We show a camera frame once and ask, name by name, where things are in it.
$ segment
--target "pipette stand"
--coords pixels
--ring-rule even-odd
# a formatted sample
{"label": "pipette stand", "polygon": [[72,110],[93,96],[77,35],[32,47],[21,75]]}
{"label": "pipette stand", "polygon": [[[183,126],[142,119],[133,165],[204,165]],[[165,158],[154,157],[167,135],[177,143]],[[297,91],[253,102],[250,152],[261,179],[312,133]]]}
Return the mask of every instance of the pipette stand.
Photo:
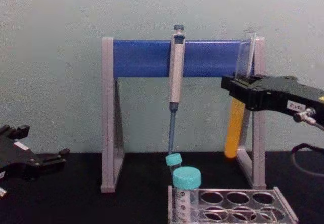
{"label": "pipette stand", "polygon": [[[236,68],[239,40],[187,41],[184,77],[221,77]],[[170,41],[102,39],[102,185],[115,192],[124,159],[119,77],[168,77]],[[257,38],[254,73],[264,72],[264,38]],[[252,115],[252,158],[245,138]],[[253,189],[265,189],[264,113],[245,110],[237,159]]]}

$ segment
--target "teal screw cap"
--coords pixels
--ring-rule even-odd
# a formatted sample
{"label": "teal screw cap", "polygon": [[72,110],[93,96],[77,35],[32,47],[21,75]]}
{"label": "teal screw cap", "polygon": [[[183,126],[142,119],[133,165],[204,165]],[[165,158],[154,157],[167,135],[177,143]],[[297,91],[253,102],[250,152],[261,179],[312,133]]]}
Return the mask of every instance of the teal screw cap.
{"label": "teal screw cap", "polygon": [[180,153],[173,153],[166,156],[167,166],[174,166],[182,163],[182,158]]}
{"label": "teal screw cap", "polygon": [[201,185],[201,172],[195,167],[179,167],[174,170],[172,179],[175,187],[192,190]]}

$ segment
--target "pipette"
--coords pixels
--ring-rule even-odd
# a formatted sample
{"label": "pipette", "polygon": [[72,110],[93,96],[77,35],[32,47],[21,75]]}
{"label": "pipette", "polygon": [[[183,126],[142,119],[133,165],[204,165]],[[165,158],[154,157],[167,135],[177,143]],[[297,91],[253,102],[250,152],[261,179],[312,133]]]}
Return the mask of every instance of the pipette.
{"label": "pipette", "polygon": [[185,37],[183,34],[184,25],[175,25],[175,34],[171,38],[170,51],[170,129],[169,129],[169,147],[168,154],[172,154],[174,130],[176,121],[176,112],[178,110],[181,94],[181,84],[183,77],[183,62],[185,51]]}

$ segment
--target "yellow tube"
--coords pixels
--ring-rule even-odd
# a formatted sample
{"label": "yellow tube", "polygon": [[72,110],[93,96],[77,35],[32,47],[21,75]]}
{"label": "yellow tube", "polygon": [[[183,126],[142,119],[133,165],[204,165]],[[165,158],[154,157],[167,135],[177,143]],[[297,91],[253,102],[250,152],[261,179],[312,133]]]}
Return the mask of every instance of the yellow tube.
{"label": "yellow tube", "polygon": [[228,158],[236,157],[243,125],[244,108],[244,103],[236,98],[232,99],[224,151]]}

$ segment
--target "gray stand frame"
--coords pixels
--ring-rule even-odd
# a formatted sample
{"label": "gray stand frame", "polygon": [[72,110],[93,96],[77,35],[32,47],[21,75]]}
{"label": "gray stand frame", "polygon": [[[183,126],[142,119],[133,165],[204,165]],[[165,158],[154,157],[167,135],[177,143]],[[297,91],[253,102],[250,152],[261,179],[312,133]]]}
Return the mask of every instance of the gray stand frame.
{"label": "gray stand frame", "polygon": [[[113,38],[102,38],[102,193],[115,192],[124,160],[122,119],[118,79],[113,75]],[[258,37],[254,51],[254,72],[264,73],[264,38]],[[252,159],[245,150],[250,111],[237,153],[238,162],[253,189],[265,189],[264,112],[252,112]]]}

